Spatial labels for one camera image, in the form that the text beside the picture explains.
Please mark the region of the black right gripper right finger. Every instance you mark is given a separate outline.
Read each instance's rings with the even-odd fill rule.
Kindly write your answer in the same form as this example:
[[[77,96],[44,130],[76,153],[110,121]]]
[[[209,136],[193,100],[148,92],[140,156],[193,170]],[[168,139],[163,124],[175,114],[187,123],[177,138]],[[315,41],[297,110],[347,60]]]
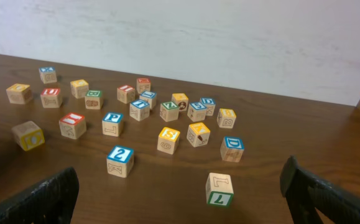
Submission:
[[[280,191],[294,223],[360,223],[360,198],[299,166],[290,156],[280,174]]]

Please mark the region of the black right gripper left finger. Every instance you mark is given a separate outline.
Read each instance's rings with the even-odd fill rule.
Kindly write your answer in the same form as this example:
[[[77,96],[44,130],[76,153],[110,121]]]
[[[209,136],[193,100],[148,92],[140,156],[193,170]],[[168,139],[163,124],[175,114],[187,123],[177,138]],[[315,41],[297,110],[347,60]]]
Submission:
[[[73,167],[0,203],[0,223],[70,223],[80,185]]]

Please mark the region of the red i block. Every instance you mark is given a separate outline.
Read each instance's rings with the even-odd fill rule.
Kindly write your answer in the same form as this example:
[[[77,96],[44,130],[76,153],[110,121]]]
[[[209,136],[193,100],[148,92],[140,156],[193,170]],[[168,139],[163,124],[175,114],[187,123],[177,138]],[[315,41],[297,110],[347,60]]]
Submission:
[[[117,88],[117,98],[120,102],[128,104],[135,100],[136,89],[129,85],[123,85]]]
[[[86,132],[85,116],[68,113],[59,120],[61,135],[70,139],[78,139]]]

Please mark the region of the blue D block near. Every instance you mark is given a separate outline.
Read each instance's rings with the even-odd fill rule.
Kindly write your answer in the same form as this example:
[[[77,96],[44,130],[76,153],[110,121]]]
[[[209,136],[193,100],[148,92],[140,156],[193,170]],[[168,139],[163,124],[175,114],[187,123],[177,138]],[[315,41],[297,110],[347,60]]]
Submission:
[[[239,162],[244,149],[241,138],[225,136],[220,147],[221,158],[226,162]]]

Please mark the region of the blue d block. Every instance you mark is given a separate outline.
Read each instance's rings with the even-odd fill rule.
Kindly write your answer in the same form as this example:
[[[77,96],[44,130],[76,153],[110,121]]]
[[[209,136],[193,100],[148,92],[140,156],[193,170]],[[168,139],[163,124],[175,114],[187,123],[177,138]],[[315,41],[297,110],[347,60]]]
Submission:
[[[212,98],[200,98],[200,102],[207,108],[206,115],[213,116],[216,106],[215,100]]]
[[[241,138],[225,136],[220,147],[221,158],[226,162],[239,162],[244,149]]]

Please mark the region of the red U block upper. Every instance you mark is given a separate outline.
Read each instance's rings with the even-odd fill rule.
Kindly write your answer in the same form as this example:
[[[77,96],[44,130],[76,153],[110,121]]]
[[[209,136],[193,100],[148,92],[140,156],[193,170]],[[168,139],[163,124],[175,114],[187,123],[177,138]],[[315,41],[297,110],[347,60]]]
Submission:
[[[59,108],[63,102],[59,88],[44,89],[40,94],[40,98],[44,108]]]

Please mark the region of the green B wooden block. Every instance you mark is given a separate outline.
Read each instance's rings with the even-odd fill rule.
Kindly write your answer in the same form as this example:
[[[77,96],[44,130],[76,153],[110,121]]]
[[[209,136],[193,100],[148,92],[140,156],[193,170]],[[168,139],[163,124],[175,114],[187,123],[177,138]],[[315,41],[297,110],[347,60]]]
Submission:
[[[101,90],[88,90],[85,95],[86,109],[100,110],[103,105],[103,92]]]

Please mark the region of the yellow O top block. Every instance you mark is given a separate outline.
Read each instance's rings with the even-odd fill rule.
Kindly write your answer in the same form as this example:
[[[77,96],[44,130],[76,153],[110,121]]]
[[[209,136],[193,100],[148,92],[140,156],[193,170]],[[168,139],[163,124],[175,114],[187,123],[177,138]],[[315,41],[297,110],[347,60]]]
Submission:
[[[9,102],[12,104],[25,105],[33,99],[30,85],[16,83],[6,89]]]

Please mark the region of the yellow block centre top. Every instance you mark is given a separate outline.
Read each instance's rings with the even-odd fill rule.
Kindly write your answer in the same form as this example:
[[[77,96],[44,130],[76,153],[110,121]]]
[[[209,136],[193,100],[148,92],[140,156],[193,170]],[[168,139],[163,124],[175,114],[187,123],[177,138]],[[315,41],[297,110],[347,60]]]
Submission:
[[[71,93],[76,98],[84,98],[89,90],[89,84],[86,80],[74,80],[70,82]]]

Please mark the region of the blue T wooden block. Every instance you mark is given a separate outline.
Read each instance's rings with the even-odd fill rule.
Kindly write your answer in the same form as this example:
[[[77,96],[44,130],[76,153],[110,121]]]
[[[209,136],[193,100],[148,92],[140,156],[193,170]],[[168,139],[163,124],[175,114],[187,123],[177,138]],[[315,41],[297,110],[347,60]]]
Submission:
[[[129,105],[130,117],[137,121],[142,121],[150,115],[150,104],[144,100],[136,100]]]

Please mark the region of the blue X wooden block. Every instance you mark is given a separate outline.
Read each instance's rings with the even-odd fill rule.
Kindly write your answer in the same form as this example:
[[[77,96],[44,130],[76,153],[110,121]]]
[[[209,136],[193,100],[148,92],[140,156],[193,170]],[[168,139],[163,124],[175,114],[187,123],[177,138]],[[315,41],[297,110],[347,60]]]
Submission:
[[[44,84],[57,82],[57,74],[54,67],[40,67],[39,73]]]

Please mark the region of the yellow S wooden block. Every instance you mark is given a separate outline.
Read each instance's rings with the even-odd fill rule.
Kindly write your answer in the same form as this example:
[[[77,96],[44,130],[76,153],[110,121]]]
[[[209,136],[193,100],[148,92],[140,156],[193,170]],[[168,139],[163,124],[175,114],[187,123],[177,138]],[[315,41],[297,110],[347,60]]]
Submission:
[[[158,136],[157,150],[174,154],[179,144],[180,131],[164,127]]]

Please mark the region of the blue D block far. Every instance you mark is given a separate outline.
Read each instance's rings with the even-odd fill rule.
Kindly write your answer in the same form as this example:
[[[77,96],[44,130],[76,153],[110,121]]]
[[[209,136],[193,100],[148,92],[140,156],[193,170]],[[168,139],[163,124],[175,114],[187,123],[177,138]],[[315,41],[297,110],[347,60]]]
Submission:
[[[206,115],[213,116],[216,106],[215,100],[212,98],[200,98],[200,102],[207,108]]]

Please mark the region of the red I block upper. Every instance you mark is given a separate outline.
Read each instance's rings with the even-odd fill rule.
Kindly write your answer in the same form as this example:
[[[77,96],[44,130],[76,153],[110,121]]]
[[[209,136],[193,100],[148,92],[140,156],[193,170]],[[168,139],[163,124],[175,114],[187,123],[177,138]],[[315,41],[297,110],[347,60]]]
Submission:
[[[136,89],[129,85],[123,85],[117,88],[117,98],[120,102],[128,104],[135,100]]]

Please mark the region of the yellow monkey picture block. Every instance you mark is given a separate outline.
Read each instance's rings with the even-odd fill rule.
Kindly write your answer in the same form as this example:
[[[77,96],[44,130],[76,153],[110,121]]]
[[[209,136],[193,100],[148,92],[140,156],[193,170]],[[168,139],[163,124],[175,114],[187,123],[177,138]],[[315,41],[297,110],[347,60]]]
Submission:
[[[184,93],[173,93],[172,101],[179,107],[179,111],[186,111],[189,99]]]

